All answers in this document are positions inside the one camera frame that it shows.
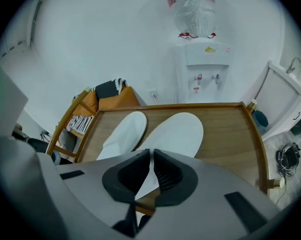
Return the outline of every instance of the faucet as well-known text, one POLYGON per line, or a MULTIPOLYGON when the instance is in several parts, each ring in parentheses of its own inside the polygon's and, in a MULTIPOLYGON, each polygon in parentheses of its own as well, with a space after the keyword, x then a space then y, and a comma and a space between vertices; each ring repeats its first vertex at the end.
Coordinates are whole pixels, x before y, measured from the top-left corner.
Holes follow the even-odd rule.
POLYGON ((197 84, 199 86, 201 85, 202 78, 203 78, 202 74, 198 74, 197 77, 195 76, 195 80, 197 80, 197 84))
POLYGON ((211 78, 215 79, 215 84, 218 85, 220 83, 220 80, 221 80, 220 74, 212 75, 211 78))
POLYGON ((296 59, 299 61, 299 66, 301 67, 301 59, 295 57, 295 58, 292 59, 291 64, 289 65, 288 69, 286 70, 286 73, 287 73, 287 74, 290 74, 290 73, 292 73, 292 72, 295 70, 295 68, 293 67, 293 63, 294 63, 294 61, 295 61, 296 59))

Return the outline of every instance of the teal container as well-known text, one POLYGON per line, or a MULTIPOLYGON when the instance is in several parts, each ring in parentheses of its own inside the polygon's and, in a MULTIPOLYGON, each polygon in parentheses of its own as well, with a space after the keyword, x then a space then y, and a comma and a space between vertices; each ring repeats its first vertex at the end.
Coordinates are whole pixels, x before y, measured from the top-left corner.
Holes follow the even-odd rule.
POLYGON ((258 110, 256 110, 251 116, 255 121, 259 133, 262 134, 265 132, 266 127, 269 125, 266 116, 258 110))

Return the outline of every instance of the black cable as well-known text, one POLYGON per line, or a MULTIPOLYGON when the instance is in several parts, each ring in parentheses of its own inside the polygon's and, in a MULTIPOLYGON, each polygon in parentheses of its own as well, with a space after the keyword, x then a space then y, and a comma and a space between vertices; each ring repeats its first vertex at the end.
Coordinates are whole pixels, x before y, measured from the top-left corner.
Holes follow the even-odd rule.
POLYGON ((295 175, 297 172, 297 166, 299 165, 299 158, 300 158, 300 148, 299 146, 293 142, 292 144, 286 144, 281 150, 278 150, 276 152, 276 164, 278 166, 277 173, 282 176, 285 180, 285 191, 281 195, 281 197, 277 200, 276 205, 278 202, 281 200, 281 198, 285 195, 286 190, 287 190, 287 180, 290 181, 292 177, 295 175), (286 157, 286 152, 290 149, 293 148, 294 154, 296 156, 296 164, 294 165, 289 165, 289 161, 286 157))

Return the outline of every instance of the wooden table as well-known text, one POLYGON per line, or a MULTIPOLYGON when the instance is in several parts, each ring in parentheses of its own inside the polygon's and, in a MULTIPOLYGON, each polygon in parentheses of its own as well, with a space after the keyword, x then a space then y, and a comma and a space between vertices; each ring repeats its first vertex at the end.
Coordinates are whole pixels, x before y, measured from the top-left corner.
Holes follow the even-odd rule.
MULTIPOLYGON (((221 166, 268 194, 268 164, 257 127, 244 103, 196 103, 154 105, 99 110, 85 134, 78 162, 95 161, 103 143, 115 127, 133 111, 147 117, 147 127, 140 143, 163 121, 176 113, 194 114, 202 123, 204 135, 196 159, 221 166)), ((141 198, 141 207, 154 207, 155 190, 141 198)))

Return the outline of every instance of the tiled floor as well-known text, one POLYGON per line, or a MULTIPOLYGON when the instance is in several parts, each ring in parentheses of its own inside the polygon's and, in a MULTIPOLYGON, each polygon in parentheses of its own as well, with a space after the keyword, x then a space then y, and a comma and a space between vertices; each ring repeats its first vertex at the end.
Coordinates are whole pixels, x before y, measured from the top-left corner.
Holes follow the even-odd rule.
MULTIPOLYGON (((291 131, 270 137, 264 141, 270 179, 280 178, 280 175, 278 175, 277 173, 277 165, 275 161, 276 151, 281 149, 285 144, 291 144, 292 142, 297 143, 297 145, 301 149, 301 135, 295 136, 291 131)), ((276 203, 283 195, 277 204, 278 208, 281 210, 292 202, 296 201, 301 194, 301 150, 299 151, 299 154, 300 159, 297 166, 297 171, 296 174, 291 178, 291 180, 287 181, 286 193, 283 195, 283 193, 285 192, 285 186, 284 188, 271 189, 269 191, 269 198, 274 203, 276 203)))

